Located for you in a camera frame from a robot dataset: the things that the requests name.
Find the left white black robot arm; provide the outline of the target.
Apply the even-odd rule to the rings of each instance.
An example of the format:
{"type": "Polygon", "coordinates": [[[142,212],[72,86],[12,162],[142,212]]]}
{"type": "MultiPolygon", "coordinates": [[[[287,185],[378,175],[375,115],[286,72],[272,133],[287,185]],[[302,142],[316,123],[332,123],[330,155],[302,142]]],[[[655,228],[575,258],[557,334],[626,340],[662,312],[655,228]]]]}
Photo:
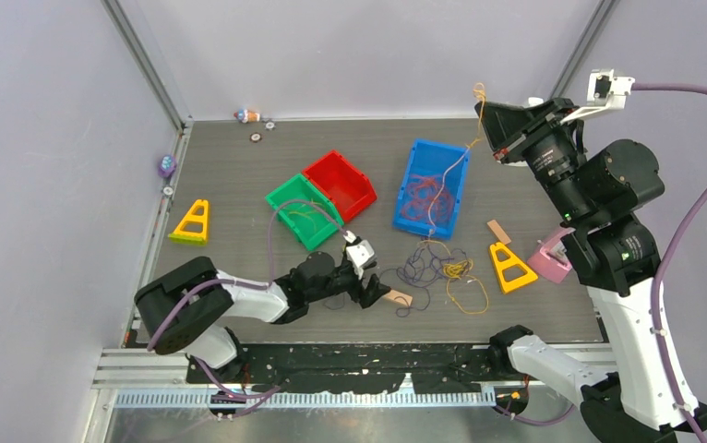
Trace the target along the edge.
{"type": "Polygon", "coordinates": [[[306,315],[311,304],[341,293],[369,308],[390,292],[378,276],[365,276],[372,257],[359,264],[316,252],[271,283],[236,278],[196,257],[137,291],[134,297],[158,355],[185,353],[224,382],[244,374],[246,352],[223,317],[287,324],[306,315]]]}

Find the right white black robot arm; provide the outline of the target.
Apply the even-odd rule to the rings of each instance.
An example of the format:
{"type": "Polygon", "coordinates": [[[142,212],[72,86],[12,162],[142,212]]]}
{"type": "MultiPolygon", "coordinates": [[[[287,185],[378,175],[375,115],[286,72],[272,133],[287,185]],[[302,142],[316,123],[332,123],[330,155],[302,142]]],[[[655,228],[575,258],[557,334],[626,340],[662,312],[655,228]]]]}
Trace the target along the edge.
{"type": "Polygon", "coordinates": [[[480,101],[475,110],[494,159],[525,162],[561,217],[562,244],[605,326],[616,369],[593,368],[516,325],[491,337],[487,360],[501,378],[533,377],[565,397],[602,442],[673,442],[707,430],[707,404],[680,377],[668,377],[669,341],[661,258],[636,210],[665,190],[645,145],[618,139],[594,155],[582,145],[575,107],[553,99],[532,107],[480,101]]]}

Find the white metronome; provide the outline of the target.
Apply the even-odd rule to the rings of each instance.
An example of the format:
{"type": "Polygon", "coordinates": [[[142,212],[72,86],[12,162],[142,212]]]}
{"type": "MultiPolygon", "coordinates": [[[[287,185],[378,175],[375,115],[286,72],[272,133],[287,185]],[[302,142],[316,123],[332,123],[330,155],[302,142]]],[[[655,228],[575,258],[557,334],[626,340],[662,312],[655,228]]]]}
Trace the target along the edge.
{"type": "Polygon", "coordinates": [[[526,99],[524,105],[526,107],[535,107],[543,104],[544,102],[545,100],[540,97],[529,97],[526,99]]]}

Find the orange wooden block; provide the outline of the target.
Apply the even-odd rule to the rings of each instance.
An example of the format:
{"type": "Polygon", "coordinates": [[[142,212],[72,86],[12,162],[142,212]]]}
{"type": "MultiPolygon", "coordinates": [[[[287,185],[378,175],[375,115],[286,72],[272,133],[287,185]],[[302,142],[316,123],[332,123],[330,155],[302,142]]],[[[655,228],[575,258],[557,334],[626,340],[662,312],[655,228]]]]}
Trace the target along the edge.
{"type": "Polygon", "coordinates": [[[403,307],[411,307],[413,304],[413,298],[409,294],[396,290],[390,290],[388,293],[384,294],[382,298],[403,307]]]}

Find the green plastic bin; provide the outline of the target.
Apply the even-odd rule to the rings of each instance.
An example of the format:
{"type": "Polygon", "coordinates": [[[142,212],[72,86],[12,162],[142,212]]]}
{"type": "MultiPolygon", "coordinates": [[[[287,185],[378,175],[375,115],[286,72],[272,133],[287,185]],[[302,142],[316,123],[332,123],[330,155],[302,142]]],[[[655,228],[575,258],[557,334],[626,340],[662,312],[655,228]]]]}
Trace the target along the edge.
{"type": "Polygon", "coordinates": [[[339,233],[344,221],[332,201],[303,174],[296,174],[265,196],[278,219],[294,234],[307,251],[314,251],[332,235],[339,233]]]}

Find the red plastic bin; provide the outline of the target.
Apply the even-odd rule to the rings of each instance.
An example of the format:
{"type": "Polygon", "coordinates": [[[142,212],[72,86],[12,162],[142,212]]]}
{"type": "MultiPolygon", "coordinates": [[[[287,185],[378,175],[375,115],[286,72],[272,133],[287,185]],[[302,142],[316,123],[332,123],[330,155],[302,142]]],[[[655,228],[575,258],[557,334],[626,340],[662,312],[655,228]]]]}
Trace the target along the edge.
{"type": "Polygon", "coordinates": [[[377,201],[369,177],[337,150],[330,150],[310,163],[302,174],[333,203],[346,223],[377,201]]]}

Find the blue plastic bin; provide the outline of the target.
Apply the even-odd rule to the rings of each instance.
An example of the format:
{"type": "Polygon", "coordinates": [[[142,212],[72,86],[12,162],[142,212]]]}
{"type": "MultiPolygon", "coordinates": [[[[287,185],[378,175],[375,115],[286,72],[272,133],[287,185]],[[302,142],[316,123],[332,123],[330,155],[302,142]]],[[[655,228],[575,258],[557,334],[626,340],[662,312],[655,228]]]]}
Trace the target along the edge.
{"type": "Polygon", "coordinates": [[[461,211],[470,159],[466,148],[417,139],[397,194],[392,226],[449,240],[461,211]]]}

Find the small orange block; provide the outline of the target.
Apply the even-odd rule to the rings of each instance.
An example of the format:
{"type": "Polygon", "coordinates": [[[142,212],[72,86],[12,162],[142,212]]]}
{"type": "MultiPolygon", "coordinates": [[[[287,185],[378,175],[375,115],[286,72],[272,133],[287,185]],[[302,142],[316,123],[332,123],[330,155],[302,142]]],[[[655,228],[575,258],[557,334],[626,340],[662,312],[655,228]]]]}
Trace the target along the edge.
{"type": "Polygon", "coordinates": [[[497,220],[490,220],[486,223],[486,225],[500,243],[503,245],[508,245],[511,243],[510,236],[506,233],[497,220]]]}

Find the pink metronome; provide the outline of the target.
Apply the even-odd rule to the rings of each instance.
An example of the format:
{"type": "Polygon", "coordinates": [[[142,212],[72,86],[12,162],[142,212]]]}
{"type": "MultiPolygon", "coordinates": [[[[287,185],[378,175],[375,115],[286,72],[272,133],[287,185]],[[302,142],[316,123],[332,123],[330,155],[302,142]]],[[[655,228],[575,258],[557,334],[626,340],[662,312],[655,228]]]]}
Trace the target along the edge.
{"type": "Polygon", "coordinates": [[[544,279],[562,283],[572,270],[562,238],[572,232],[572,228],[558,227],[548,237],[539,240],[527,265],[544,279]]]}

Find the small figurine toy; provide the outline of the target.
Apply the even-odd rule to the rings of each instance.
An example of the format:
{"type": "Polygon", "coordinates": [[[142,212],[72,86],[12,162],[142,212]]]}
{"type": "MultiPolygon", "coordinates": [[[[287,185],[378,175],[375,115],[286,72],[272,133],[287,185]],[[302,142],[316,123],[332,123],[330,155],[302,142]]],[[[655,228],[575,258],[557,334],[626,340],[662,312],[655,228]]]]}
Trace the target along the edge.
{"type": "Polygon", "coordinates": [[[261,113],[246,108],[239,109],[234,112],[233,117],[241,124],[256,123],[262,120],[261,113]]]}

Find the purple round toy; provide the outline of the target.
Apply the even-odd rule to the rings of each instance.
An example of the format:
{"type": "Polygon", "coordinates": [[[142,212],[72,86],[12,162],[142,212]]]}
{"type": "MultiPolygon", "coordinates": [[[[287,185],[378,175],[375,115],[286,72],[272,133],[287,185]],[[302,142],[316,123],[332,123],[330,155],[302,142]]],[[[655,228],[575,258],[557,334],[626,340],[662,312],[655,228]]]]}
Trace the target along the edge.
{"type": "Polygon", "coordinates": [[[164,179],[170,178],[177,167],[177,161],[171,154],[164,155],[158,163],[158,175],[164,179]]]}

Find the right yellow triangle frame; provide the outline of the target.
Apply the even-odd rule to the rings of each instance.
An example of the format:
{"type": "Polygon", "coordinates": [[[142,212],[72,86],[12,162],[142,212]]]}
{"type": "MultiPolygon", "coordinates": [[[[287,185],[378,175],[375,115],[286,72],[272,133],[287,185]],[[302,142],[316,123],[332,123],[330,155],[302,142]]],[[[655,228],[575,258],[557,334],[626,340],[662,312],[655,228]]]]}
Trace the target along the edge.
{"type": "Polygon", "coordinates": [[[504,294],[512,293],[538,280],[538,274],[501,242],[489,246],[489,256],[499,287],[504,294]],[[509,269],[517,269],[521,274],[508,278],[506,273],[509,269]]]}

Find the yellow triangle frame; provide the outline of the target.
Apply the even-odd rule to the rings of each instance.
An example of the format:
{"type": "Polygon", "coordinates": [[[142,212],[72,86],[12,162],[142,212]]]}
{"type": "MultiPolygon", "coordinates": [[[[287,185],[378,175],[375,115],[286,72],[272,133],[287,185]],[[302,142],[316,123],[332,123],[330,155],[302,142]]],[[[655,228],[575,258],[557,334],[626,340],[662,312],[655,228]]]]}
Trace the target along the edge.
{"type": "Polygon", "coordinates": [[[489,256],[499,287],[504,294],[512,293],[538,280],[538,274],[501,242],[489,246],[489,256]],[[517,269],[521,274],[508,278],[506,273],[509,269],[517,269]]]}
{"type": "Polygon", "coordinates": [[[204,246],[209,241],[209,227],[210,202],[197,199],[168,238],[179,244],[204,246]]]}

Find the left yellow triangle frame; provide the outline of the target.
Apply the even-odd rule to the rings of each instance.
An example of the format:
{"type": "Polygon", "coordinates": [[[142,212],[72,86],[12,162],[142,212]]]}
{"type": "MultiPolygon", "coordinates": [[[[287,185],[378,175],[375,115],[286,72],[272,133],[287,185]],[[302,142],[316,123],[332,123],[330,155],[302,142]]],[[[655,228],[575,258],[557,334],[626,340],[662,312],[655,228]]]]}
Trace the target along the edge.
{"type": "Polygon", "coordinates": [[[210,202],[197,199],[168,238],[179,244],[204,246],[209,241],[209,227],[210,202]]]}

